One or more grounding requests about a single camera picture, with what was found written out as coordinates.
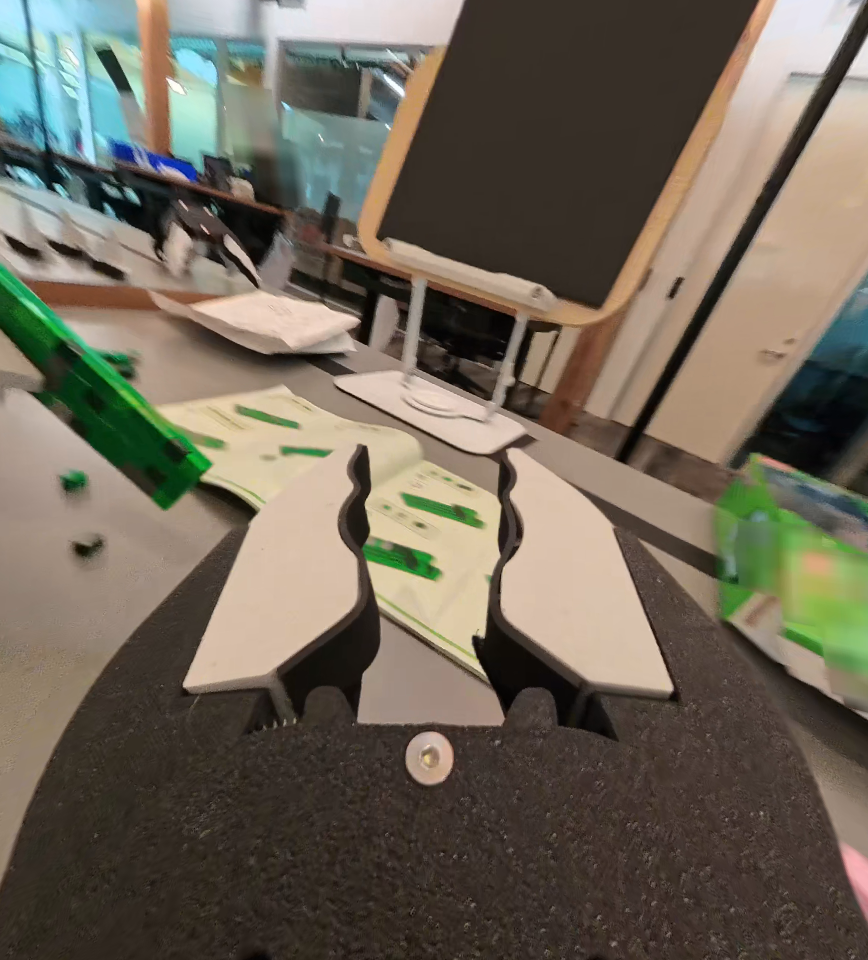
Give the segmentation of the black board with white stand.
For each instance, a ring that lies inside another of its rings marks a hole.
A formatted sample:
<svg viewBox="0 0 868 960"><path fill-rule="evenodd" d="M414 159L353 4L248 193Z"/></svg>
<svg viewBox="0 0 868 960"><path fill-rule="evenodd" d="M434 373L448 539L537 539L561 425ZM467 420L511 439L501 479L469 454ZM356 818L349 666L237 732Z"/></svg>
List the black board with white stand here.
<svg viewBox="0 0 868 960"><path fill-rule="evenodd" d="M518 441L501 409L529 323L626 310L774 6L464 2L407 81L358 221L368 258L412 284L401 369L335 386L457 450ZM488 403L418 374L436 284L513 318Z"/></svg>

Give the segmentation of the green toy box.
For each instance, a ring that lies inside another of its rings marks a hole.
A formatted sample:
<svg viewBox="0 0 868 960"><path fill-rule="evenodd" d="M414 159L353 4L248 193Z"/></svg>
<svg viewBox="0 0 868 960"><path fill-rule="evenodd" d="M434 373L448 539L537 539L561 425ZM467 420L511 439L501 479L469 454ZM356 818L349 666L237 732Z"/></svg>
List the green toy box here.
<svg viewBox="0 0 868 960"><path fill-rule="evenodd" d="M715 507L720 617L868 720L868 498L753 453Z"/></svg>

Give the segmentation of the white paper bag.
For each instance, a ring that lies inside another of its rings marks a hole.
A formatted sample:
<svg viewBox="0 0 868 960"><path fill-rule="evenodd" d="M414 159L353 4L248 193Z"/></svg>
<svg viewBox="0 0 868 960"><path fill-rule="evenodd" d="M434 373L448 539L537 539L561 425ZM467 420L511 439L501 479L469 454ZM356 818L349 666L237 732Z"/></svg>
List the white paper bag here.
<svg viewBox="0 0 868 960"><path fill-rule="evenodd" d="M353 354L359 319L318 301L253 292L193 303L156 292L154 306L262 355Z"/></svg>

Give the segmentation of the black pole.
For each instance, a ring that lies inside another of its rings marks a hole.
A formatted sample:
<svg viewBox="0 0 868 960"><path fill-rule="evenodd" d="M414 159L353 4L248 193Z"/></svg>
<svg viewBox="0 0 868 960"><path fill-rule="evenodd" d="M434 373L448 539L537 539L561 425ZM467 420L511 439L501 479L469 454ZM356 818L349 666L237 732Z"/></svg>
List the black pole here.
<svg viewBox="0 0 868 960"><path fill-rule="evenodd" d="M701 338L705 326L760 233L763 223L824 118L824 114L826 114L835 95L848 77L850 68L860 54L867 38L868 1L864 1L850 21L848 30L846 30L835 55L800 114L797 125L793 128L792 134L779 154L770 176L765 180L750 213L715 272L695 313L686 325L680 341L672 350L663 371L657 378L626 438L615 453L614 459L616 461L625 465L632 461L635 451L643 441L648 428L655 419L667 394L673 388L695 344Z"/></svg>

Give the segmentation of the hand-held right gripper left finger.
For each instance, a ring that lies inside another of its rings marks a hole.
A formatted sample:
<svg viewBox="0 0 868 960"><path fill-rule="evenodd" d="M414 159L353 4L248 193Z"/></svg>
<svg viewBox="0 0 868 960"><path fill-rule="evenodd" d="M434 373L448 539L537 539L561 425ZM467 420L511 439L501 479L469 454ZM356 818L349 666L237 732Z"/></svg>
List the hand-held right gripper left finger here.
<svg viewBox="0 0 868 960"><path fill-rule="evenodd" d="M368 448L339 447L249 523L183 680L192 695L264 691L275 716L302 716L316 689L353 715L380 645L364 547Z"/></svg>

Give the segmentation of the white door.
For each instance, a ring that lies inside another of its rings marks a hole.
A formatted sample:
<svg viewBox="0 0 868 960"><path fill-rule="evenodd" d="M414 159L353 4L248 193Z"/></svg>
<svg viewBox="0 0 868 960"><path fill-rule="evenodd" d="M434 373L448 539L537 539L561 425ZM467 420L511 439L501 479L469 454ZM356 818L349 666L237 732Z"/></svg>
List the white door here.
<svg viewBox="0 0 868 960"><path fill-rule="evenodd" d="M726 465L868 272L868 78L848 78L632 455Z"/></svg>

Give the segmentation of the green brick plate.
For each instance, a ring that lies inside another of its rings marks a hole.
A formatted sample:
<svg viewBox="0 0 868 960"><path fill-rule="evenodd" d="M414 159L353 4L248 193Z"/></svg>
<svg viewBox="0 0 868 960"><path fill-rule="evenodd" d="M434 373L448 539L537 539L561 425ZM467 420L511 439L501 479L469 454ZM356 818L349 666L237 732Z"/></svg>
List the green brick plate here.
<svg viewBox="0 0 868 960"><path fill-rule="evenodd" d="M2 265L0 331L43 376L38 401L158 507L200 483L208 458Z"/></svg>

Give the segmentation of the black and white object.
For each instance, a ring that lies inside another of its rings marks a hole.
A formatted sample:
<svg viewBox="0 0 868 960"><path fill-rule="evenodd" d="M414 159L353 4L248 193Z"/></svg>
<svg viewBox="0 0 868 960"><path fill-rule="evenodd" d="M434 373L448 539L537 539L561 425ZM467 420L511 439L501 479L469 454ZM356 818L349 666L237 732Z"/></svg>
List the black and white object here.
<svg viewBox="0 0 868 960"><path fill-rule="evenodd" d="M193 199L176 197L155 215L152 246L157 260L177 279L186 276L198 256L239 272L257 290L259 272L233 231L210 209Z"/></svg>

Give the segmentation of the grey desk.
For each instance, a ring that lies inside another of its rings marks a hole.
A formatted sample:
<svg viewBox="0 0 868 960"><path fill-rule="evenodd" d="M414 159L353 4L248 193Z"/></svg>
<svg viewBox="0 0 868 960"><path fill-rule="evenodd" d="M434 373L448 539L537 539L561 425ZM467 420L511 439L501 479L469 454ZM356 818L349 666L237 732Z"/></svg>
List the grey desk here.
<svg viewBox="0 0 868 960"><path fill-rule="evenodd" d="M160 311L58 309L92 346L140 354L137 387L152 403L252 392L285 384L321 409L367 424L388 416L341 394L327 371L266 358ZM648 549L710 615L715 583L712 507L675 486L527 422L530 454L605 501L605 513L647 531ZM83 499L57 475L86 470ZM206 490L162 511L25 393L0 401L0 880L22 816L56 741L104 666L228 530L240 501ZM107 538L91 561L69 540ZM487 687L385 621L364 683L359 719L497 724ZM779 672L741 638L743 654L789 718L841 838L868 857L868 723Z"/></svg>

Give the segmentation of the blue storage bin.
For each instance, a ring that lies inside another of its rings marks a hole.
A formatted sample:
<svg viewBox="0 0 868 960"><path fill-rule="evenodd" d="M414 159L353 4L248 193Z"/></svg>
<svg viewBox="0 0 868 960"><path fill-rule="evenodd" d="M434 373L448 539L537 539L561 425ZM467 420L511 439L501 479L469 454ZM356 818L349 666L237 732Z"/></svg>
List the blue storage bin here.
<svg viewBox="0 0 868 960"><path fill-rule="evenodd" d="M115 164L136 167L151 174L185 183L195 184L199 181L197 168L187 161L165 156L115 138L107 139L106 147Z"/></svg>

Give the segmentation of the open instruction booklet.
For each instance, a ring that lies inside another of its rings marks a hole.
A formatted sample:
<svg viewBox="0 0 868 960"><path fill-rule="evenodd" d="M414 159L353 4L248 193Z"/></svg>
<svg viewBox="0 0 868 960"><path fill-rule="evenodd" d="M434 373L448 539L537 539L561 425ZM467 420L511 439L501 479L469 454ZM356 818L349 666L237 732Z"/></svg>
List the open instruction booklet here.
<svg viewBox="0 0 868 960"><path fill-rule="evenodd" d="M211 462L201 483L258 511L335 449L368 450L368 569L380 612L481 681L499 557L497 495L428 462L419 440L317 407L283 386L156 410Z"/></svg>

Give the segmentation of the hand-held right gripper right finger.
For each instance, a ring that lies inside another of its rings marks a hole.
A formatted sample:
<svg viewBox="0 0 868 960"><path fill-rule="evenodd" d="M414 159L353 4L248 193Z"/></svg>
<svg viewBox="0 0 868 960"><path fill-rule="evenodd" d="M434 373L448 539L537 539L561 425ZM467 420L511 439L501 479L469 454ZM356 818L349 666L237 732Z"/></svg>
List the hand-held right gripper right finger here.
<svg viewBox="0 0 868 960"><path fill-rule="evenodd" d="M545 691L563 727L610 727L603 696L676 697L618 531L522 449L500 462L499 557L477 660L505 715Z"/></svg>

